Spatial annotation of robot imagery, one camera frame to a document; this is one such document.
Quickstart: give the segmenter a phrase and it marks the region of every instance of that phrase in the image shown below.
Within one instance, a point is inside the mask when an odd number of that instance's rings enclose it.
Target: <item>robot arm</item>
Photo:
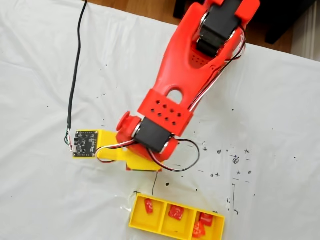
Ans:
[[[253,18],[259,0],[206,0],[194,3],[173,34],[152,89],[138,112],[120,120],[116,139],[119,143],[134,139],[139,144],[128,148],[150,159],[167,160],[202,96],[231,62],[233,52],[245,44],[244,29]],[[182,95],[180,103],[167,96]]]

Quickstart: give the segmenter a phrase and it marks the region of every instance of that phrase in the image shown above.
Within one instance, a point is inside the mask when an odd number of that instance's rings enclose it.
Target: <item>yellow mount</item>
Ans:
[[[117,144],[116,140],[116,132],[112,131],[106,131],[103,129],[82,129],[78,130],[79,132],[97,132],[97,143],[96,143],[96,149],[108,146],[108,145],[114,145]],[[132,151],[126,149],[126,148],[118,148],[118,149],[107,149],[104,148],[100,150],[97,154],[99,159],[106,160],[106,161],[124,161],[126,162],[127,168],[130,170],[136,170],[136,171],[159,171],[161,170],[161,167],[158,166],[153,161],[150,161],[148,159],[145,159],[139,155],[136,155]]]

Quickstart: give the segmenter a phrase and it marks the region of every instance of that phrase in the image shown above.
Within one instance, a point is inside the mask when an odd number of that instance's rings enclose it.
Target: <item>black circuit board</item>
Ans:
[[[97,131],[77,131],[74,137],[74,157],[94,157],[97,150]]]

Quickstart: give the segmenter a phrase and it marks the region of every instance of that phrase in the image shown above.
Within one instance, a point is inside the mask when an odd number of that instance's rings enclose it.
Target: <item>red 3d-printed part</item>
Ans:
[[[238,27],[215,57],[208,57],[196,50],[199,38],[199,27],[202,17],[212,4],[221,5],[224,0],[206,0],[203,5],[191,5],[180,25],[173,34],[164,53],[156,82],[142,102],[138,112],[169,132],[181,136],[190,122],[193,111],[189,107],[198,93],[213,79],[218,70],[226,64],[243,38]],[[245,28],[260,5],[259,0],[243,0],[235,12]],[[182,94],[180,103],[167,98],[171,91]],[[140,122],[138,117],[127,115],[121,120],[117,135],[118,142],[132,139]],[[168,159],[178,142],[170,139],[167,146],[156,157],[160,161]],[[137,144],[128,147],[131,151],[150,159],[144,146]]]

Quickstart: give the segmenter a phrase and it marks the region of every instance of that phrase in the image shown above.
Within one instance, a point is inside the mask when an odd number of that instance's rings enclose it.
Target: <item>red cube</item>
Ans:
[[[182,215],[183,214],[184,214],[184,208],[183,207],[171,205],[170,210],[169,210],[169,216],[170,217],[180,221],[182,219]]]
[[[144,206],[145,206],[145,211],[147,214],[151,214],[154,211],[154,208],[152,206],[152,201],[149,198],[146,198],[144,200]]]
[[[205,226],[200,221],[196,221],[193,227],[192,236],[194,238],[200,238],[201,236],[206,235]]]
[[[206,225],[209,227],[211,227],[211,225],[212,225],[213,218],[214,218],[214,216],[212,216],[210,214],[206,214],[203,212],[200,214],[200,222],[203,223],[203,225]]]

